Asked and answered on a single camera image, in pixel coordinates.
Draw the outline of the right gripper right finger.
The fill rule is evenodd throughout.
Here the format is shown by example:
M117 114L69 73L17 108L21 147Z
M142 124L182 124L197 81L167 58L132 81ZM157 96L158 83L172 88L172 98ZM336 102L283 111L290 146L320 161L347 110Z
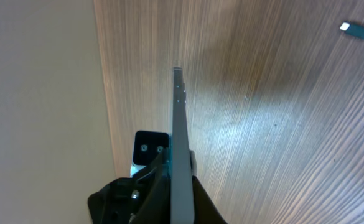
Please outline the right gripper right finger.
M196 176L192 177L195 224L227 224Z

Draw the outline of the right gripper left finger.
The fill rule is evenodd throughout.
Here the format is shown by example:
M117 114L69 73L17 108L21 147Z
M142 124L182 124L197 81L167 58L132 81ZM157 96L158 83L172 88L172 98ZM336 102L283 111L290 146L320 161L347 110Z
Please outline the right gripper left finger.
M93 224L170 222L170 155L165 148L131 178L118 178L88 198Z

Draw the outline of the smartphone with teal screen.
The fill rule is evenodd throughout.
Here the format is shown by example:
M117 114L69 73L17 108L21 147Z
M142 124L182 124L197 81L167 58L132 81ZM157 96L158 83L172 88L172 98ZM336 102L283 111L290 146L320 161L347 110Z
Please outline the smartphone with teal screen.
M170 222L193 224L195 218L192 187L186 93L182 69L173 68Z

